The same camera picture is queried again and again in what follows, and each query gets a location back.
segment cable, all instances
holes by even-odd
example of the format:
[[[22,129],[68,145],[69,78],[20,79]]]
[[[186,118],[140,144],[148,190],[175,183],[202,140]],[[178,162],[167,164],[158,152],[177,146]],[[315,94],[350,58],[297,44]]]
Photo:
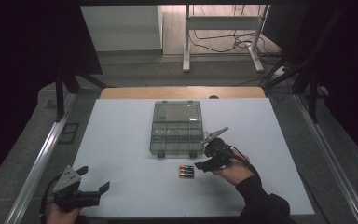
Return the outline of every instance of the cable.
[[[47,205],[47,200],[48,200],[48,191],[50,190],[51,185],[53,185],[54,182],[56,182],[57,180],[60,179],[61,175],[62,175],[62,172],[59,173],[58,175],[54,176],[50,180],[50,182],[48,182],[48,186],[46,187],[45,193],[43,194],[42,201],[40,203],[40,211],[39,211],[40,222],[42,224],[46,223],[46,205]]]

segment table surface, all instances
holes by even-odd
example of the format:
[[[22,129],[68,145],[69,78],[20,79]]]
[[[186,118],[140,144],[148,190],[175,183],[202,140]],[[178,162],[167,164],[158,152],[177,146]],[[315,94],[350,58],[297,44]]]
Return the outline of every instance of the table surface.
[[[260,87],[128,87],[106,88],[100,99],[208,99],[219,98],[265,98]]]
[[[192,100],[200,100],[204,131],[214,132],[228,126],[222,139],[250,156],[268,193],[283,196],[291,204],[292,214],[313,214],[269,99],[253,98],[252,94],[244,99],[244,90],[254,90],[247,87],[179,89],[193,90]],[[147,98],[179,89],[117,88],[104,91],[102,98],[111,91],[125,94],[131,90],[135,97],[139,90]],[[221,99],[207,99],[211,92]],[[231,92],[228,98],[237,99],[223,99],[227,92]],[[206,161],[205,156],[160,160],[150,154],[154,103],[160,99],[97,100],[74,168],[89,167],[81,190],[95,190],[106,181],[111,181],[111,189],[101,198],[99,206],[84,208],[82,213],[90,217],[237,216],[244,207],[243,199],[223,178],[199,170],[193,179],[178,177],[180,164]]]

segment metal rod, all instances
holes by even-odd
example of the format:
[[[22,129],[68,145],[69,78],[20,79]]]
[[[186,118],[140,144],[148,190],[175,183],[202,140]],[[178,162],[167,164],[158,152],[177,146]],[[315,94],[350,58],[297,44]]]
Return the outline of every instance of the metal rod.
[[[40,149],[39,155],[37,156],[34,166],[32,167],[30,173],[28,174],[27,179],[24,182],[24,185],[21,188],[19,195],[17,196],[16,201],[13,203],[13,206],[7,215],[7,219],[5,223],[20,223],[22,217],[25,214],[25,211],[31,201],[32,196],[36,190],[37,185],[39,184],[39,180],[44,173],[46,166],[48,165],[48,160],[51,156],[51,153],[58,141],[58,137],[60,136],[63,126],[65,122],[68,120],[69,113],[71,111],[72,104],[76,95],[70,93],[66,98],[65,102],[65,113],[60,122],[56,122],[53,124],[50,133],[48,134],[48,138],[46,139],[44,145]]]
[[[258,41],[258,38],[260,37],[261,30],[263,29],[264,20],[266,19],[266,15],[267,15],[268,10],[269,10],[269,5],[266,5],[264,7],[263,14],[258,18],[257,27],[255,28],[254,41],[252,42],[252,45],[251,45],[251,50],[252,51],[255,51],[255,47],[257,47],[257,41]]]
[[[316,142],[319,145],[320,150],[322,151],[322,154],[324,155],[328,166],[330,167],[334,178],[338,183],[338,186],[342,191],[342,194],[347,200],[348,205],[350,206],[354,216],[358,221],[358,195],[355,188],[353,187],[351,181],[345,175],[344,170],[339,164],[336,155],[334,154],[332,148],[324,137],[324,134],[320,129],[319,125],[317,123],[314,123],[310,115],[307,113],[308,109],[305,100],[302,97],[300,98],[300,96],[298,95],[294,95],[294,97],[301,113],[303,114],[306,122],[310,127],[313,136],[315,137]]]

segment metal stand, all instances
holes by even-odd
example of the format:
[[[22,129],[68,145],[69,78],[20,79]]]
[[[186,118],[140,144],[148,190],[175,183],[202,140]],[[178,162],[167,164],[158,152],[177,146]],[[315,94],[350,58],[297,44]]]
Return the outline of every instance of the metal stand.
[[[183,49],[183,71],[190,71],[190,30],[255,30],[255,38],[248,50],[255,64],[257,72],[264,72],[263,65],[256,52],[257,41],[263,29],[264,21],[269,10],[269,5],[264,8],[263,14],[259,17],[210,17],[194,16],[190,17],[190,5],[186,5],[186,34]]]
[[[56,122],[60,122],[61,119],[63,118],[63,115],[65,114],[64,103],[63,103],[63,84],[65,84],[65,87],[68,89],[70,93],[78,93],[78,91],[80,90],[80,85],[78,84],[75,78],[75,74],[85,78],[87,81],[100,87],[101,89],[111,87],[101,82],[99,79],[92,77],[90,74],[86,74],[75,68],[71,68],[70,70],[65,71],[65,73],[62,71],[61,68],[59,68],[56,76],[56,97],[57,97]]]

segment plastic box lid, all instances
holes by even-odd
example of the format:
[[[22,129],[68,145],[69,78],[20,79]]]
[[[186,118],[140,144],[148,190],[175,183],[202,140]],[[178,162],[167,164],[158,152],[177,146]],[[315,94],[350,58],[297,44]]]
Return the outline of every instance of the plastic box lid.
[[[200,101],[157,101],[153,115],[150,152],[159,158],[196,158],[204,145]]]

